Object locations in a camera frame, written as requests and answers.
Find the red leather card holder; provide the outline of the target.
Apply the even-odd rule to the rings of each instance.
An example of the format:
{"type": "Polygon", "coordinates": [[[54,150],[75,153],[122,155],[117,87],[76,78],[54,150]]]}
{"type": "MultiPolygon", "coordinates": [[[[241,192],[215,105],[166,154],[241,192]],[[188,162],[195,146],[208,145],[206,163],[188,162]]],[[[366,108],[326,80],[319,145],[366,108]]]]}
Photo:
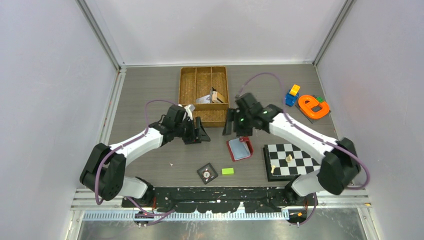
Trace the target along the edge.
{"type": "Polygon", "coordinates": [[[228,140],[226,142],[226,145],[229,150],[231,160],[233,162],[248,159],[254,153],[254,149],[250,141],[250,138],[247,136],[228,140]]]}

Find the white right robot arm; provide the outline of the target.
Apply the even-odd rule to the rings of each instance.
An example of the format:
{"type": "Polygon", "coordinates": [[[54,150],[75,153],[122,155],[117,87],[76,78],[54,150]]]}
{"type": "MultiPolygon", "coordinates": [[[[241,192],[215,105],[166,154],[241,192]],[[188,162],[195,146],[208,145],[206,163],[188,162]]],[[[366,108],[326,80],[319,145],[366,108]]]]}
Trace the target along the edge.
{"type": "Polygon", "coordinates": [[[224,136],[235,133],[249,137],[253,129],[262,130],[289,141],[320,164],[320,169],[298,174],[284,187],[291,205],[299,205],[306,196],[320,191],[340,195],[363,169],[350,139],[337,140],[320,134],[274,104],[262,106],[250,92],[237,96],[235,103],[236,108],[226,111],[224,136]]]}

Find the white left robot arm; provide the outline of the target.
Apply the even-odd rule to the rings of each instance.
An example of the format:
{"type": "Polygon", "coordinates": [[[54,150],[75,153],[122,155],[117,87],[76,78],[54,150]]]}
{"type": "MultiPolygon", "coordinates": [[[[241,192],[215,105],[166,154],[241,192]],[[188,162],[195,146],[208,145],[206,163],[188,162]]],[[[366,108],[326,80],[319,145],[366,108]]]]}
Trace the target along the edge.
{"type": "Polygon", "coordinates": [[[141,133],[112,145],[98,143],[82,170],[80,183],[94,192],[98,205],[122,196],[148,207],[155,197],[154,187],[140,177],[126,176],[126,168],[175,138],[182,139],[186,145],[210,141],[201,118],[193,116],[194,110],[192,104],[173,104],[160,120],[149,124],[141,133]]]}

